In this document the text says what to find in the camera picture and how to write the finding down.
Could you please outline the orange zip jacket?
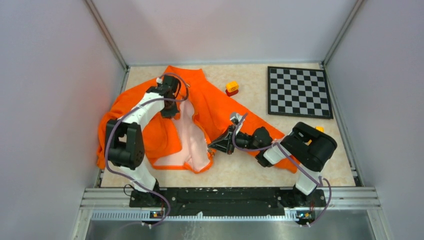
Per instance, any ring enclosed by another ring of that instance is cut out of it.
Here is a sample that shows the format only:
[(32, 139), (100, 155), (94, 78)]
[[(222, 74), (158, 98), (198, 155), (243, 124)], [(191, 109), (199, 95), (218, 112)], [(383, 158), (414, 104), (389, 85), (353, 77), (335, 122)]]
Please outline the orange zip jacket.
[(253, 134), (264, 127), (272, 139), (284, 134), (210, 83), (201, 69), (168, 66), (167, 73), (182, 77), (185, 84), (178, 97), (179, 114), (166, 119), (156, 114), (142, 131), (145, 155), (156, 170), (189, 170), (202, 173), (214, 162), (207, 144), (231, 124), (231, 113), (246, 114), (242, 131)]

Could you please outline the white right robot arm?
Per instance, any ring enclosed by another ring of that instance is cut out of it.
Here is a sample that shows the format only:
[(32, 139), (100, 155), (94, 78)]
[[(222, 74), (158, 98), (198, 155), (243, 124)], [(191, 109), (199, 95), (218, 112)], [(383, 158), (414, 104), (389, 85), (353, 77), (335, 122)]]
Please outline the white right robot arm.
[(241, 132), (241, 124), (230, 125), (208, 148), (228, 155), (235, 149), (253, 152), (262, 167), (273, 167), (283, 159), (300, 171), (290, 193), (283, 197), (287, 206), (305, 204), (322, 184), (321, 172), (338, 147), (329, 135), (303, 122), (298, 122), (289, 135), (274, 141), (269, 131), (259, 127), (252, 134)]

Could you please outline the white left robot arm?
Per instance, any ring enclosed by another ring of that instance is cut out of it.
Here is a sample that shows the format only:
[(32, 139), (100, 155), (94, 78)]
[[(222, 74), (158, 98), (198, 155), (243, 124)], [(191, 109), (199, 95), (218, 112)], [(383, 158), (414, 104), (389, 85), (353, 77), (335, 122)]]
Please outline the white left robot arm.
[(142, 131), (157, 114), (162, 118), (171, 119), (179, 113), (178, 95), (183, 86), (186, 86), (186, 83), (180, 76), (164, 73), (128, 113), (118, 119), (110, 119), (106, 124), (105, 167), (108, 170), (110, 164), (118, 167), (118, 175), (130, 180), (135, 190), (147, 193), (149, 197), (163, 198), (157, 190), (157, 180), (144, 163)]

